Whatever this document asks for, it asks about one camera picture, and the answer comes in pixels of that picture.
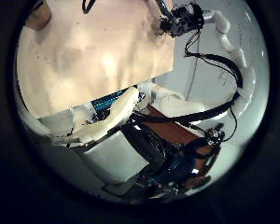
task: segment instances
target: beige fabric panel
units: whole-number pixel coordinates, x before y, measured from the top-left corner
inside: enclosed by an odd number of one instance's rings
[[[154,35],[160,16],[154,0],[99,0],[87,15],[81,2],[48,0],[52,17],[46,28],[21,32],[21,94],[36,118],[173,69],[174,40]]]

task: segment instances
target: black cable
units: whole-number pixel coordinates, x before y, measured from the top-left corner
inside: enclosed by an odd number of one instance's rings
[[[238,122],[237,122],[237,118],[236,118],[235,115],[234,115],[234,112],[233,112],[233,110],[232,110],[232,107],[231,107],[231,114],[232,114],[232,116],[233,116],[233,118],[234,118],[234,122],[235,122],[235,126],[234,126],[233,133],[231,134],[231,136],[230,136],[229,138],[226,138],[225,140],[221,141],[221,143],[228,142],[229,140],[231,140],[231,139],[234,137],[235,132],[236,132],[236,130],[237,130]]]
[[[95,0],[90,0],[90,2],[86,5],[86,1],[87,0],[83,0],[82,3],[82,9],[84,14],[88,14],[95,3]]]
[[[226,71],[226,72],[228,72],[229,74],[231,74],[231,75],[235,78],[236,81],[238,81],[238,78],[236,77],[236,75],[234,74],[233,71],[228,70],[228,69],[224,68],[223,66],[217,65],[217,64],[215,64],[215,63],[210,63],[210,62],[208,62],[204,57],[200,57],[200,59],[203,60],[205,63],[208,63],[208,64],[210,64],[210,65],[213,65],[213,66],[215,66],[215,67],[218,67],[218,68],[223,69],[224,71]]]

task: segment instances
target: black strap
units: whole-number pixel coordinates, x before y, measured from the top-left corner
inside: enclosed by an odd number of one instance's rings
[[[207,143],[207,139],[205,137],[197,138],[191,142],[189,142],[187,145],[184,146],[185,153],[187,156],[191,158],[195,158],[198,160],[205,160],[210,158],[214,154],[214,150],[212,150],[210,153],[202,155],[197,152],[197,150],[201,147],[209,147]]]
[[[198,120],[204,120],[204,119],[210,119],[213,117],[216,117],[225,111],[227,111],[234,103],[235,96],[232,98],[231,101],[225,103],[224,105],[217,106],[213,109],[206,110],[204,112],[184,115],[180,117],[173,117],[173,118],[164,118],[164,117],[153,117],[153,116],[147,116],[147,115],[133,115],[134,119],[137,119],[141,122],[149,122],[149,123],[165,123],[165,122],[182,122],[183,124],[185,122],[193,122]]]
[[[228,66],[230,68],[231,73],[233,75],[235,75],[237,87],[238,88],[243,87],[243,77],[242,77],[241,71],[232,60],[219,56],[219,55],[214,55],[214,54],[202,55],[200,53],[191,53],[191,52],[186,51],[186,57],[191,57],[191,56],[226,64],[226,66]],[[240,96],[240,94],[238,92],[236,92],[233,95],[232,99],[230,101],[228,101],[227,103],[225,103],[223,105],[219,105],[213,109],[209,109],[204,112],[199,112],[199,113],[195,113],[195,114],[189,114],[189,115],[174,117],[174,118],[160,118],[160,117],[152,117],[152,116],[147,116],[147,115],[137,115],[137,116],[135,116],[135,118],[142,122],[164,123],[164,122],[176,121],[176,122],[180,122],[182,125],[185,125],[185,123],[189,123],[189,122],[193,122],[193,121],[211,119],[213,117],[216,117],[216,116],[226,112],[228,109],[230,109],[234,105],[234,102],[238,99],[239,96]]]

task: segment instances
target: black wire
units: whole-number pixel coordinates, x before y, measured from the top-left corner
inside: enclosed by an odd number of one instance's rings
[[[197,30],[197,32],[189,38],[185,47],[186,55],[190,53],[189,48],[199,40],[200,34],[201,34],[200,30]]]
[[[217,65],[217,64],[215,64],[215,63],[210,63],[210,62],[208,62],[204,57],[200,57],[200,59],[203,60],[205,63],[208,63],[208,64],[210,64],[210,65],[213,65],[213,66],[215,66],[215,67],[218,67],[218,68],[223,69],[224,71],[226,71],[226,72],[228,72],[229,74],[231,74],[231,75],[235,78],[236,81],[238,80],[238,78],[237,78],[237,76],[235,75],[234,71],[228,70],[228,69],[224,68],[223,66]]]
[[[232,114],[232,116],[233,116],[233,118],[234,118],[234,122],[235,122],[234,130],[233,130],[233,133],[231,134],[231,136],[230,136],[229,138],[227,138],[227,139],[221,141],[222,143],[228,142],[229,140],[231,140],[231,139],[234,137],[235,132],[236,132],[236,130],[237,130],[237,126],[238,126],[237,118],[235,117],[235,115],[234,115],[234,113],[233,113],[232,107],[231,107],[231,114]]]
[[[95,0],[90,0],[90,2],[86,6],[86,1],[87,0],[83,0],[83,3],[82,3],[82,9],[83,9],[84,14],[89,13],[95,3]]]

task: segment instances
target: white tube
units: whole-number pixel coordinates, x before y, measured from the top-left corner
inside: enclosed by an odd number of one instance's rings
[[[238,100],[236,100],[234,106],[232,107],[236,118],[239,118],[243,115],[243,113],[251,103],[256,84],[256,74],[253,67],[247,66],[244,51],[240,48],[235,47],[228,39],[227,34],[231,28],[230,22],[223,16],[220,11],[214,11],[213,21],[216,24],[216,37],[220,45],[230,54],[230,58],[239,67],[243,76],[243,87],[241,89],[238,89],[240,97]]]

